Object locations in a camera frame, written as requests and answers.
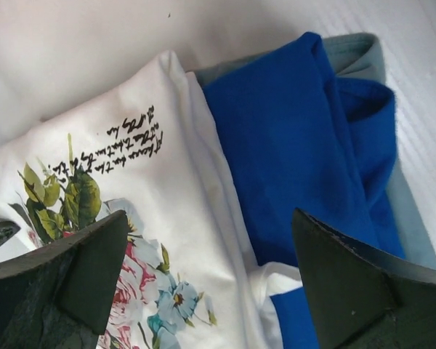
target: white fabric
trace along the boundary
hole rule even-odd
[[[283,347],[269,296],[299,271],[257,267],[214,120],[172,52],[0,148],[0,217],[29,249],[39,229],[66,236],[117,209],[132,233],[100,348]]]
[[[189,70],[305,31],[381,38],[403,171],[436,250],[436,0],[0,0],[0,144],[165,49]]]

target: blue flower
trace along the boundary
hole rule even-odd
[[[176,337],[174,336],[177,331],[177,327],[160,319],[158,314],[149,316],[147,318],[147,324],[153,333],[153,348],[158,349],[180,349]]]
[[[178,330],[186,327],[186,319],[190,318],[197,307],[198,293],[188,282],[179,282],[173,292],[161,292],[157,302],[158,317]]]
[[[159,244],[156,240],[147,240],[142,237],[144,233],[144,222],[140,219],[136,208],[130,201],[124,198],[117,198],[102,203],[96,220],[101,220],[119,210],[125,211],[128,218],[130,229],[128,242],[133,243],[135,246],[136,257],[134,259],[141,260],[152,268],[157,268],[161,263],[160,256],[158,255]]]
[[[160,293],[173,293],[174,289],[176,289],[177,287],[176,280],[174,280],[173,275],[170,273],[163,273],[159,270],[155,270],[154,273],[157,279],[158,290],[160,291]]]
[[[158,330],[156,337],[156,346],[158,349],[181,349],[181,345],[177,341],[176,337],[164,327]]]

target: light blue fabric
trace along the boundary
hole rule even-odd
[[[370,79],[381,83],[386,80],[382,48],[378,38],[369,33],[335,36],[323,40],[331,66],[338,76]],[[220,76],[241,68],[263,54],[220,63],[196,71],[204,86]],[[436,254],[421,220],[411,190],[397,160],[387,185],[389,199],[407,260],[436,269]]]

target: clothing stack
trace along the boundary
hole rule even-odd
[[[436,269],[384,80],[371,34],[306,33],[195,73],[163,52],[0,148],[0,219],[20,226],[0,258],[124,210],[99,348],[318,348],[294,209]]]

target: floral print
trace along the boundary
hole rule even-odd
[[[71,164],[70,135],[68,142]],[[179,274],[174,277],[166,247],[143,236],[144,223],[132,203],[101,201],[98,184],[82,166],[70,166],[67,180],[58,182],[50,167],[38,162],[44,181],[26,164],[18,174],[28,198],[10,204],[31,228],[28,237],[36,248],[73,235],[118,210],[124,210],[128,218],[126,255],[99,348],[180,349],[178,332],[195,327],[195,319],[217,326],[210,296],[181,280]],[[198,307],[203,307],[208,320],[196,315]]]

